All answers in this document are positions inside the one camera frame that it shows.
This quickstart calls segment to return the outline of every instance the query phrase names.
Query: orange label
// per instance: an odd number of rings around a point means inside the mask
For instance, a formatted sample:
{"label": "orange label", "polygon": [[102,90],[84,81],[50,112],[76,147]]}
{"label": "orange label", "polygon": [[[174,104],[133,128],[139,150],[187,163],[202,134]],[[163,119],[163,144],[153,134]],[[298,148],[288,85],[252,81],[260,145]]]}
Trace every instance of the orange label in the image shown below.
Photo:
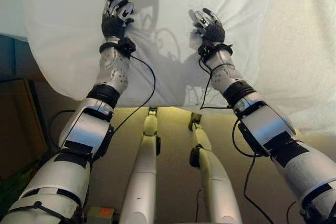
{"label": "orange label", "polygon": [[99,209],[99,215],[103,215],[103,216],[111,215],[111,209],[110,208],[101,207]]}

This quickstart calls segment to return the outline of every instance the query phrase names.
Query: robot wrist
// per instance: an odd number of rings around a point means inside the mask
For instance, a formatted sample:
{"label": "robot wrist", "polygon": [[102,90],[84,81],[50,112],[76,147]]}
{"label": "robot wrist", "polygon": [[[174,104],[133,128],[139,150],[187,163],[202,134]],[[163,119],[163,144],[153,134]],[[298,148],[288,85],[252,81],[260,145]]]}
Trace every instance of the robot wrist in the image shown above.
{"label": "robot wrist", "polygon": [[201,56],[202,62],[206,63],[214,54],[222,50],[228,51],[230,55],[232,55],[233,51],[231,46],[232,45],[204,40],[198,48],[198,54]]}
{"label": "robot wrist", "polygon": [[99,47],[99,52],[102,53],[105,49],[110,47],[114,47],[119,53],[127,58],[130,58],[131,53],[136,50],[135,44],[130,38],[124,37],[119,39],[117,37],[110,37],[107,39],[107,42]]}

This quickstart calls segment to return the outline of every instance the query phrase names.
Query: robot finger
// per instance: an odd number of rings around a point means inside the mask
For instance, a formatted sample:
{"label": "robot finger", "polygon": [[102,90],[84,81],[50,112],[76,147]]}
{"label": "robot finger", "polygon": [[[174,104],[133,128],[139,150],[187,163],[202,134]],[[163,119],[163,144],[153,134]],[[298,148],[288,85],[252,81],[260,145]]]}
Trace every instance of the robot finger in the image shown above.
{"label": "robot finger", "polygon": [[117,17],[121,8],[123,8],[125,5],[127,5],[127,3],[128,3],[128,0],[122,0],[119,3],[117,3],[112,10],[110,9],[111,10],[110,11],[111,17],[114,17],[114,18]]}
{"label": "robot finger", "polygon": [[200,11],[195,12],[195,18],[198,24],[200,24],[203,28],[208,27],[211,24],[211,21],[204,17],[204,15]]}
{"label": "robot finger", "polygon": [[110,17],[110,7],[114,0],[107,0],[103,9],[103,17]]}
{"label": "robot finger", "polygon": [[221,21],[219,20],[219,18],[211,10],[209,10],[208,8],[203,8],[203,11],[212,18],[215,24],[216,23],[221,24]]}
{"label": "robot finger", "polygon": [[206,34],[206,31],[204,28],[198,28],[196,30],[196,34],[199,34],[202,38],[204,37],[204,35]]}
{"label": "robot finger", "polygon": [[133,23],[134,22],[134,19],[133,18],[128,18],[128,19],[126,19],[126,21],[124,22],[124,24],[122,25],[123,27],[127,27],[127,25],[129,24],[129,23]]}
{"label": "robot finger", "polygon": [[128,2],[126,5],[121,7],[120,11],[118,12],[118,17],[122,21],[127,21],[129,19],[129,16],[132,14],[134,5],[132,2]]}

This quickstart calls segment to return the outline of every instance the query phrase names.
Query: black joint band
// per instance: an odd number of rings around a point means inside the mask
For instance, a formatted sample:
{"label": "black joint band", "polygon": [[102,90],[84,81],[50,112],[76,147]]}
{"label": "black joint band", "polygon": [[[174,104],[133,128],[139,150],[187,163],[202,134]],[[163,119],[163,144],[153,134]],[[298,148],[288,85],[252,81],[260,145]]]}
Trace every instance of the black joint band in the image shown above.
{"label": "black joint band", "polygon": [[213,42],[205,40],[198,48],[198,54],[201,56],[203,63],[206,63],[212,55],[222,50],[228,51],[230,55],[233,54],[231,45],[218,44],[215,46]]}
{"label": "black joint band", "polygon": [[223,93],[224,98],[233,108],[236,103],[247,96],[256,92],[246,81],[237,81],[232,83]]}
{"label": "black joint band", "polygon": [[102,53],[105,49],[110,48],[110,47],[116,47],[117,45],[118,44],[113,43],[113,42],[106,42],[99,47],[99,52]]}
{"label": "black joint band", "polygon": [[118,41],[118,43],[106,42],[99,47],[99,52],[102,53],[105,49],[115,47],[118,52],[126,56],[128,59],[131,58],[131,53],[135,51],[135,44],[130,38],[124,37]]}
{"label": "black joint band", "polygon": [[95,85],[89,92],[87,98],[95,98],[101,100],[113,109],[116,107],[120,95],[113,87],[105,84]]}

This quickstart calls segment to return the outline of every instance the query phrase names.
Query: beige surface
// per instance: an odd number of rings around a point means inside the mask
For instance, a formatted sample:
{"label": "beige surface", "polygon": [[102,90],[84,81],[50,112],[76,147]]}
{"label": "beige surface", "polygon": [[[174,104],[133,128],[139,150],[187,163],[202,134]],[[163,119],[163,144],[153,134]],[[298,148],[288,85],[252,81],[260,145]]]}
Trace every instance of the beige surface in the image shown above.
{"label": "beige surface", "polygon": [[[132,109],[118,108],[112,125],[118,125]],[[93,167],[88,206],[113,207],[120,211],[123,194],[131,173],[147,108],[119,129],[113,137],[104,158]],[[190,112],[177,108],[159,108],[158,134],[162,138],[161,154],[157,159],[157,224],[191,222],[195,218],[196,194],[201,188],[201,176],[188,164],[192,134],[187,125]],[[267,223],[267,220],[243,197],[245,176],[251,159],[243,157],[233,147],[231,130],[233,115],[206,115],[202,126],[207,133],[214,153],[218,156],[231,179],[245,224]],[[237,144],[248,151],[240,133]],[[336,160],[336,142],[330,136],[314,134],[300,137],[306,143]],[[294,196],[287,188],[269,158],[256,162],[248,186],[248,195],[272,217],[275,223],[285,223],[288,205]],[[204,205],[200,197],[199,221],[205,221]],[[290,212],[291,223],[303,223],[297,206]]]}

